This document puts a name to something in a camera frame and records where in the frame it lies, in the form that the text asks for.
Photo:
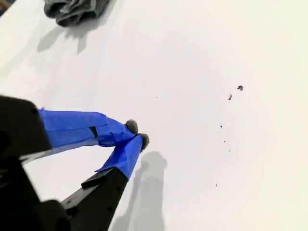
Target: white table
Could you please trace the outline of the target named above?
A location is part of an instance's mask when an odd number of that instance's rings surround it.
[[[135,119],[149,134],[111,231],[304,231],[307,7],[116,0],[70,29],[45,17],[43,0],[18,0],[0,19],[0,93]],[[111,151],[84,147],[26,169],[42,200],[63,200]]]

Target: blue tape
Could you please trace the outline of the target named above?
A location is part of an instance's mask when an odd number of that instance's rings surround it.
[[[52,154],[82,146],[117,146],[135,137],[125,125],[98,112],[68,112],[39,110],[51,146]],[[90,127],[95,127],[95,137]]]
[[[132,140],[116,146],[103,167],[95,172],[117,167],[129,179],[141,152],[142,142],[142,137],[138,135]]]

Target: crumpled gray fabric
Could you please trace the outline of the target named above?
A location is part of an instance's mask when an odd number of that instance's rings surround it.
[[[102,15],[109,0],[44,0],[47,17],[60,26],[74,26]]]

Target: black speck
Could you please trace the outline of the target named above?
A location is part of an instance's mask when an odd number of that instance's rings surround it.
[[[242,91],[243,89],[244,89],[244,87],[243,87],[242,85],[240,85],[240,86],[237,87],[237,90]]]

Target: small black debris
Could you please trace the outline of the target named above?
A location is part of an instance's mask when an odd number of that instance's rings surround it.
[[[244,87],[243,87],[242,85],[240,85],[240,86],[237,87],[237,90],[242,91],[243,89],[244,89]]]

